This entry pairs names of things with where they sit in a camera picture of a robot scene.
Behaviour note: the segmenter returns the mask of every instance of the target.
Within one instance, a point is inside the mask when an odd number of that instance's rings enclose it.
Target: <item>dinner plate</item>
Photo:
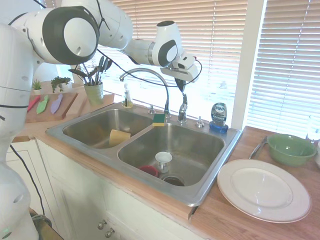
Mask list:
[[[292,223],[311,210],[305,187],[287,171],[264,161],[228,162],[221,168],[217,183],[233,206],[256,219]]]

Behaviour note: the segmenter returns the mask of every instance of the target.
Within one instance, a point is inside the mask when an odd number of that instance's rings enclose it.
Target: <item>double sink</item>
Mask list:
[[[164,127],[153,127],[153,117],[146,107],[128,109],[114,103],[46,133],[188,206],[200,205],[241,132],[229,128],[227,133],[216,133],[209,124],[198,128],[193,119],[181,124],[177,116],[169,118]],[[111,146],[111,130],[131,133],[131,138]],[[155,177],[139,170],[145,165],[156,166],[158,152],[172,155],[168,172]]]

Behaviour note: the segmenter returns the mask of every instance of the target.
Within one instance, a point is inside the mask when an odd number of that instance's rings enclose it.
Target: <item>sink drain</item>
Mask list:
[[[181,187],[185,186],[184,181],[181,178],[176,176],[167,176],[163,179],[163,181],[175,186],[181,186]]]

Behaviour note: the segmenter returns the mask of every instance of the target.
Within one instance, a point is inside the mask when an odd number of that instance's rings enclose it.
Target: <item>green pot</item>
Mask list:
[[[104,85],[100,83],[99,85],[95,86],[87,86],[84,85],[84,90],[88,97],[89,103],[91,106],[97,106],[103,104],[104,98]]]
[[[273,160],[291,167],[304,165],[317,153],[309,141],[287,134],[274,134],[267,138],[269,152]]]

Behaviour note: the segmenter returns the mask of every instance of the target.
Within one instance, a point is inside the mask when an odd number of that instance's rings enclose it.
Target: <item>red cutting board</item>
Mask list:
[[[71,107],[72,103],[76,99],[78,93],[77,92],[67,92],[63,93],[63,98],[60,104],[59,109],[56,111],[55,114],[52,114],[50,111],[52,103],[58,99],[57,94],[43,94],[41,95],[40,100],[38,103],[36,103],[33,108],[26,114],[26,123],[37,123],[37,122],[50,122],[50,121],[57,121],[62,120],[65,118],[69,108]],[[42,102],[45,98],[45,96],[48,95],[49,101],[45,107],[45,111],[37,114],[37,106],[40,102]],[[31,102],[33,99],[35,99],[37,95],[31,95],[29,102]]]

